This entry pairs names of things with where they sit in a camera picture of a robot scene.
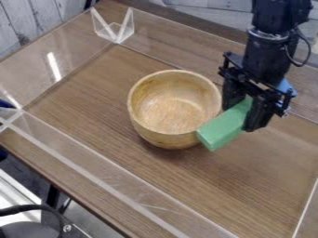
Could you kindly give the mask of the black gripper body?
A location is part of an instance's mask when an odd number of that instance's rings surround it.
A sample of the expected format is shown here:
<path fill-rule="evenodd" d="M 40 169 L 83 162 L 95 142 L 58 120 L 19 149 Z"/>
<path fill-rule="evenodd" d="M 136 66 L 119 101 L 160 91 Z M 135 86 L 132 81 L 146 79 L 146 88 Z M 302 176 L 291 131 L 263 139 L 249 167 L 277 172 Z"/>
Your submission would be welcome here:
<path fill-rule="evenodd" d="M 246 97 L 278 97 L 286 112 L 291 99 L 297 96 L 295 89 L 286 79 L 297 45 L 295 31 L 273 34 L 251 29 L 243 54 L 225 52 L 223 65 L 219 67 L 223 82 L 226 78 L 239 81 Z"/>

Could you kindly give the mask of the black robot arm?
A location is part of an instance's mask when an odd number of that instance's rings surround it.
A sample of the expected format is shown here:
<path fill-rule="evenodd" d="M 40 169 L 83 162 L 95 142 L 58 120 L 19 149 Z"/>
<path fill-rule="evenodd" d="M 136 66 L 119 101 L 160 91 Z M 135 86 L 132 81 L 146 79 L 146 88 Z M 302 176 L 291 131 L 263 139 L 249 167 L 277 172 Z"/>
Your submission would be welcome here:
<path fill-rule="evenodd" d="M 222 109 L 239 112 L 238 130 L 253 132 L 274 116 L 289 113 L 297 91 L 286 78 L 298 43 L 306 39 L 299 25 L 309 21 L 311 0 L 253 0 L 253 23 L 239 55 L 223 53 Z"/>

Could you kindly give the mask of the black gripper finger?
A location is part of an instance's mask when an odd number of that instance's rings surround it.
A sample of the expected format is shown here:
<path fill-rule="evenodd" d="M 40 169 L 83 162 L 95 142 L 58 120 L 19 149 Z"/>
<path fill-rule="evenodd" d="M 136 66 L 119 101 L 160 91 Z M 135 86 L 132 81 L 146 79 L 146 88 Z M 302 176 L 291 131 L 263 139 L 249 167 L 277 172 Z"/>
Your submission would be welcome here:
<path fill-rule="evenodd" d="M 242 129 L 246 132 L 254 132 L 267 126 L 274 115 L 282 117 L 285 114 L 286 109 L 282 107 L 282 101 L 278 97 L 258 95 L 253 98 Z"/>
<path fill-rule="evenodd" d="M 243 85 L 233 78 L 226 78 L 222 86 L 222 109 L 226 111 L 246 98 Z"/>

